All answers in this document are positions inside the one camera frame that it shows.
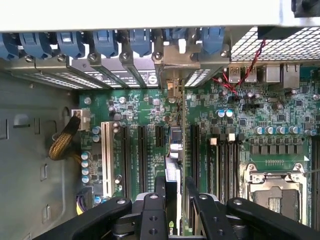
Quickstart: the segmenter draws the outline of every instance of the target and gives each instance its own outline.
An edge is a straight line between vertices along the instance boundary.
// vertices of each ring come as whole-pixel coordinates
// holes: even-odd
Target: motherboard
[[[80,132],[83,186],[92,187],[94,205],[153,192],[179,126],[185,160],[177,161],[201,193],[222,203],[247,198],[310,226],[317,183],[306,172],[317,164],[320,121],[313,68],[300,69],[299,85],[245,82],[234,94],[209,81],[186,88],[184,99],[168,98],[166,89],[82,91],[80,108],[90,112],[90,130]]]

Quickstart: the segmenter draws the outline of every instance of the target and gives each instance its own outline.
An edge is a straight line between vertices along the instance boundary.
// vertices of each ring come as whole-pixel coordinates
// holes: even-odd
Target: green circuit board
[[[191,127],[199,126],[199,152],[197,157],[198,166],[198,188],[202,193],[217,193],[217,171],[215,170],[217,154],[211,149],[211,157],[208,157],[208,140],[212,137],[212,127],[219,129],[234,129],[234,133],[243,134],[244,139],[239,147],[239,196],[242,196],[242,177],[248,163],[255,163],[259,171],[291,171],[294,164],[301,163],[305,171],[311,168],[311,138],[305,135],[306,128],[317,128],[320,120],[320,101],[314,100],[314,94],[320,93],[320,83],[311,77],[311,68],[301,68],[300,89],[297,94],[286,96],[284,91],[270,90],[266,85],[256,83],[244,83],[237,88],[239,101],[230,101],[228,92],[221,97],[223,88],[213,82],[207,82],[200,88],[186,88],[185,95],[185,133],[186,133],[186,175],[193,176],[192,139]],[[243,97],[248,93],[259,93],[260,98],[254,101],[263,107],[255,111],[243,110],[243,105],[248,100]],[[119,99],[125,97],[126,103],[121,104]],[[131,149],[131,199],[134,200],[140,193],[139,173],[139,149],[138,149],[138,126],[147,128],[147,190],[154,191],[154,180],[156,176],[164,176],[164,156],[169,151],[168,130],[170,124],[177,120],[177,102],[170,103],[167,91],[160,89],[132,89],[132,90],[99,90],[80,92],[80,108],[89,108],[91,112],[91,127],[100,126],[101,122],[113,121],[110,116],[109,106],[116,108],[116,114],[123,126],[129,127],[130,149]],[[85,98],[91,99],[91,104],[85,104]],[[277,99],[283,108],[275,110],[274,102],[269,99]],[[230,110],[232,117],[218,117],[217,111]],[[156,126],[164,128],[164,145],[156,146]],[[298,128],[297,134],[290,134],[290,126]],[[273,134],[257,134],[255,127],[273,127]],[[285,127],[285,134],[277,134],[277,127]],[[122,174],[124,160],[122,159],[122,146],[120,134],[114,135],[114,171]],[[92,133],[81,132],[81,148],[83,151],[92,150]],[[281,146],[275,154],[270,153],[268,146]],[[99,167],[101,161],[90,167],[90,174],[98,176],[88,183],[92,186],[98,182]],[[311,198],[311,179],[308,178],[308,198]],[[121,196],[121,185],[116,186],[116,196]],[[309,201],[308,213],[311,211]]]

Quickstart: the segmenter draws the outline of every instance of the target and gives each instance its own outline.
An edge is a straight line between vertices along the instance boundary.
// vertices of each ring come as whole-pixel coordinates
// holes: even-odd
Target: white connector
[[[77,115],[80,117],[80,126],[78,131],[90,131],[91,113],[89,109],[72,109],[71,116]]]

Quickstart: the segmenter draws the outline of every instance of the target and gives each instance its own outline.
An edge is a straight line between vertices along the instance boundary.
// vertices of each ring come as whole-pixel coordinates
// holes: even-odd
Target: white pci slot
[[[101,122],[102,191],[111,198],[115,192],[114,181],[114,139],[113,122]]]

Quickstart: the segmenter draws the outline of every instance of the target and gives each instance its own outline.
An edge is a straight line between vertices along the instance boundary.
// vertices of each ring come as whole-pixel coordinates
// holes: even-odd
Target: capacitor
[[[121,180],[122,180],[122,176],[118,174],[117,176],[115,176],[114,183],[120,184]]]
[[[100,141],[101,141],[100,135],[93,135],[93,136],[92,136],[92,141],[93,141],[94,143],[100,143]]]
[[[234,115],[234,112],[230,109],[227,109],[224,112],[227,118],[232,118],[232,116]]]
[[[101,127],[99,127],[99,126],[94,126],[94,127],[92,128],[92,133],[93,133],[94,135],[98,135],[99,133],[101,133]]]
[[[244,99],[251,99],[253,96],[254,96],[254,94],[251,91],[249,91],[243,97],[244,97]]]
[[[297,126],[290,126],[289,133],[291,134],[298,134],[298,127]]]
[[[275,104],[272,104],[271,107],[272,107],[272,109],[275,110],[275,111],[281,110],[281,109],[284,108],[284,106],[283,106],[280,102],[277,102],[277,103],[275,103]]]
[[[87,168],[87,167],[89,167],[89,162],[88,162],[87,160],[83,160],[83,161],[81,162],[81,166],[82,166],[83,168]]]
[[[314,130],[314,129],[307,129],[307,130],[305,130],[304,131],[304,134],[305,135],[307,135],[307,136],[315,136],[315,135],[317,135],[317,131],[316,130]]]
[[[267,126],[265,129],[264,129],[264,132],[266,134],[274,134],[274,128],[272,126]]]
[[[91,98],[90,97],[86,97],[84,100],[83,100],[84,104],[86,105],[90,105],[91,104]]]
[[[90,178],[89,178],[88,176],[82,176],[81,181],[82,181],[84,184],[87,184],[87,183],[90,181]]]
[[[89,169],[88,168],[82,168],[81,173],[82,173],[82,175],[87,176],[89,174]]]
[[[319,94],[314,94],[313,95],[313,100],[319,101],[319,99],[320,99],[320,95]]]
[[[276,133],[277,134],[285,134],[286,133],[286,128],[284,126],[278,126],[276,128]]]
[[[109,106],[108,111],[110,114],[114,114],[116,112],[116,108],[114,106]]]
[[[261,135],[262,134],[262,127],[256,126],[253,131],[255,134]]]
[[[115,121],[115,122],[112,124],[112,126],[113,126],[114,128],[118,128],[118,127],[120,127],[120,122]]]
[[[221,92],[219,92],[219,97],[225,97],[227,96],[228,92],[227,90],[222,90]]]
[[[84,151],[83,153],[81,153],[81,159],[82,160],[88,160],[90,158],[90,152],[88,151]]]
[[[119,128],[119,127],[113,129],[113,133],[114,133],[114,134],[117,134],[117,133],[119,133],[119,132],[120,132],[120,128]]]
[[[127,99],[124,96],[119,98],[119,103],[120,104],[125,104],[126,102],[127,102]]]
[[[219,118],[223,118],[225,116],[225,111],[224,110],[217,110],[215,112],[215,114],[219,117]]]
[[[95,198],[94,198],[94,203],[95,203],[95,204],[100,204],[101,202],[102,202],[101,197],[100,197],[100,196],[95,196]]]

